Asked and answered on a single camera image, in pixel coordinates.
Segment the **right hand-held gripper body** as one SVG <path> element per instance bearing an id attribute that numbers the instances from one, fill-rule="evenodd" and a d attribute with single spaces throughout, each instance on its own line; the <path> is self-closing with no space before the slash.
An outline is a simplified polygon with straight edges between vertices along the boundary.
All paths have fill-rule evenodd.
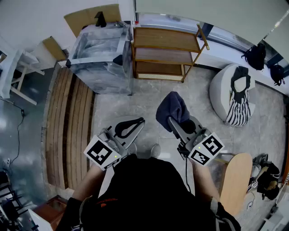
<path id="1" fill-rule="evenodd" d="M 225 145 L 215 132 L 202 128 L 187 143 L 180 143 L 177 150 L 184 157 L 202 166 L 208 165 Z"/>

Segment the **dark blue cloth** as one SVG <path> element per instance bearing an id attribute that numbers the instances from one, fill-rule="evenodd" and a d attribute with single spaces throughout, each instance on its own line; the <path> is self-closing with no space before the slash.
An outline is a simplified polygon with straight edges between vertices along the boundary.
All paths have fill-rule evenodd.
<path id="1" fill-rule="evenodd" d="M 174 91 L 171 91 L 160 103 L 156 111 L 156 120 L 168 131 L 172 132 L 168 118 L 172 117 L 178 123 L 190 118 L 190 113 L 183 98 Z"/>

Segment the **wooden shelf rack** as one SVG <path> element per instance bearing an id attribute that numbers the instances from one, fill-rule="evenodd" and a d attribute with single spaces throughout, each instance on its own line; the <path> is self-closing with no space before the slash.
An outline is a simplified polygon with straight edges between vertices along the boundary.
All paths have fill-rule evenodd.
<path id="1" fill-rule="evenodd" d="M 135 27 L 131 43 L 134 77 L 183 83 L 202 51 L 210 49 L 200 25 L 197 28 L 193 34 Z"/>

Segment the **person's left forearm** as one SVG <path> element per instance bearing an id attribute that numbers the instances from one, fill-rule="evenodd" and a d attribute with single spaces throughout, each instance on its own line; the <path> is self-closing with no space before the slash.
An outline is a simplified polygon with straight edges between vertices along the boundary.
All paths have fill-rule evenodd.
<path id="1" fill-rule="evenodd" d="M 81 183 L 76 187 L 76 190 L 72 194 L 72 198 L 84 201 L 90 196 L 99 196 L 105 174 L 106 171 L 103 171 L 97 165 L 92 164 Z"/>

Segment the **person's right forearm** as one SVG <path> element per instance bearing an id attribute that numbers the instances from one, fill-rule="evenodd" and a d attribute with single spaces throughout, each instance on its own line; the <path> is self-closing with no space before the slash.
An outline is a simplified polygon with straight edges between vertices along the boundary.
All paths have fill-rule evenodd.
<path id="1" fill-rule="evenodd" d="M 212 198 L 220 202 L 219 192 L 213 182 L 208 166 L 202 166 L 190 160 L 193 169 L 195 196 L 210 201 Z"/>

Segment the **slatted wooden board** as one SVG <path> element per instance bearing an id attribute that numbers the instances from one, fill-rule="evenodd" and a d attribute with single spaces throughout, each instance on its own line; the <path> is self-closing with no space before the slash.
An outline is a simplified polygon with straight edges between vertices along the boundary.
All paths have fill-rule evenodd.
<path id="1" fill-rule="evenodd" d="M 68 68 L 60 68 L 49 100 L 45 155 L 51 185 L 76 189 L 89 169 L 84 156 L 91 137 L 95 94 Z"/>

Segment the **white bean bag seat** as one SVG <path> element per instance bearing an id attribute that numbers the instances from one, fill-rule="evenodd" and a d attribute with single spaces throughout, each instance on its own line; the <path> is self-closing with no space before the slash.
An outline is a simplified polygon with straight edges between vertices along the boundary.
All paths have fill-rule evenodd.
<path id="1" fill-rule="evenodd" d="M 210 84 L 210 101 L 212 107 L 218 117 L 225 123 L 228 111 L 229 111 L 229 100 L 230 100 L 230 82 L 235 69 L 239 65 L 230 64 L 223 70 L 218 72 L 213 78 Z M 256 87 L 255 79 L 252 72 L 248 70 L 248 75 L 251 76 L 251 83 L 248 90 L 249 93 L 249 106 L 251 109 L 251 116 L 256 107 Z"/>

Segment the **round wooden side table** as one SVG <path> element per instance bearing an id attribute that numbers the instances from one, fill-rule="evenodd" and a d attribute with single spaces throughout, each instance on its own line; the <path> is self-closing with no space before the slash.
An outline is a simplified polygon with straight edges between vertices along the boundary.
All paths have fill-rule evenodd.
<path id="1" fill-rule="evenodd" d="M 217 161 L 223 163 L 219 193 L 224 209 L 236 216 L 243 207 L 252 171 L 249 153 L 220 153 Z"/>

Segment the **black white striped bag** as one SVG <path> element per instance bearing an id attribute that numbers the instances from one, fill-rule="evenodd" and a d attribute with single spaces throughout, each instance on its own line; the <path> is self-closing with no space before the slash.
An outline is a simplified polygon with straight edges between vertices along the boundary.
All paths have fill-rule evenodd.
<path id="1" fill-rule="evenodd" d="M 234 126 L 244 126 L 251 117 L 249 106 L 249 87 L 251 76 L 248 68 L 238 66 L 230 82 L 229 111 L 225 123 Z"/>

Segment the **black grey sneaker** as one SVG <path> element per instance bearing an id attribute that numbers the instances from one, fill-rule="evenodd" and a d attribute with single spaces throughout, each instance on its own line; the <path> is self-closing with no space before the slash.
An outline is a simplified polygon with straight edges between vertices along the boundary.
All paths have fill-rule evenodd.
<path id="1" fill-rule="evenodd" d="M 266 163 L 268 161 L 268 154 L 259 154 L 252 160 L 252 171 L 250 178 L 257 178 L 259 173 L 261 172 L 261 169 L 266 166 Z"/>

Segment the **person's black clothed body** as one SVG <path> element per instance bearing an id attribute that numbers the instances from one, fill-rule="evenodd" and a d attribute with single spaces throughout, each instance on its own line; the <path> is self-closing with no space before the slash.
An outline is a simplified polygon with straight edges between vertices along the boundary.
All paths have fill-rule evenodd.
<path id="1" fill-rule="evenodd" d="M 216 199 L 190 193 L 172 163 L 132 154 L 104 194 L 68 200 L 56 231 L 241 231 Z"/>

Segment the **black metal rack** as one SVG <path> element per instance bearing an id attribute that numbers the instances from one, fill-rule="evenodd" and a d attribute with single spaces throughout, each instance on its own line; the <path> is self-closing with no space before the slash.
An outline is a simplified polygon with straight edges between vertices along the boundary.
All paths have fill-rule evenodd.
<path id="1" fill-rule="evenodd" d="M 11 231 L 18 231 L 22 227 L 19 222 L 19 210 L 23 208 L 20 198 L 12 189 L 9 176 L 0 171 L 0 213 L 4 216 L 3 224 Z"/>

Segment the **large cardboard sheet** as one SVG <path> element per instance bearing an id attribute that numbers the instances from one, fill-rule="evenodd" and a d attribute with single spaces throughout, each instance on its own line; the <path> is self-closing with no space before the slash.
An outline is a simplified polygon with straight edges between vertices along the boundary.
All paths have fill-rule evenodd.
<path id="1" fill-rule="evenodd" d="M 75 37 L 78 37 L 84 26 L 92 25 L 97 22 L 95 16 L 98 12 L 103 12 L 104 18 L 107 23 L 121 21 L 119 4 L 102 5 L 83 9 L 65 15 L 64 19 L 69 25 Z"/>

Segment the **dark window frame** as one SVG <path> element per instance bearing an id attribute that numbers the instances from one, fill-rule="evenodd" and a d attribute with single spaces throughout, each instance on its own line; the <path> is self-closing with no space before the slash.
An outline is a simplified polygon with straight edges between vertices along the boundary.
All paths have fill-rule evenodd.
<path id="1" fill-rule="evenodd" d="M 198 65 L 223 68 L 228 64 L 243 64 L 241 58 L 254 46 L 244 38 L 217 26 L 171 14 L 135 13 L 140 27 L 161 28 L 196 34 L 199 24 L 210 49 L 204 50 L 197 60 Z"/>

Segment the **white wooden frame table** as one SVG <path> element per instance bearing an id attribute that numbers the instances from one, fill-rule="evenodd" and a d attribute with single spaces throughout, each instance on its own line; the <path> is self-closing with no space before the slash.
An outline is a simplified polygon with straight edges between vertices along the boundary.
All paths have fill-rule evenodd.
<path id="1" fill-rule="evenodd" d="M 37 105 L 37 102 L 29 98 L 21 92 L 24 76 L 28 70 L 44 75 L 45 72 L 33 67 L 33 64 L 38 63 L 38 60 L 32 54 L 24 50 L 16 50 L 12 54 L 7 55 L 0 62 L 0 97 L 3 99 L 10 98 L 10 92 L 14 92 L 24 100 Z M 14 72 L 17 67 L 23 67 L 20 78 L 13 80 Z"/>

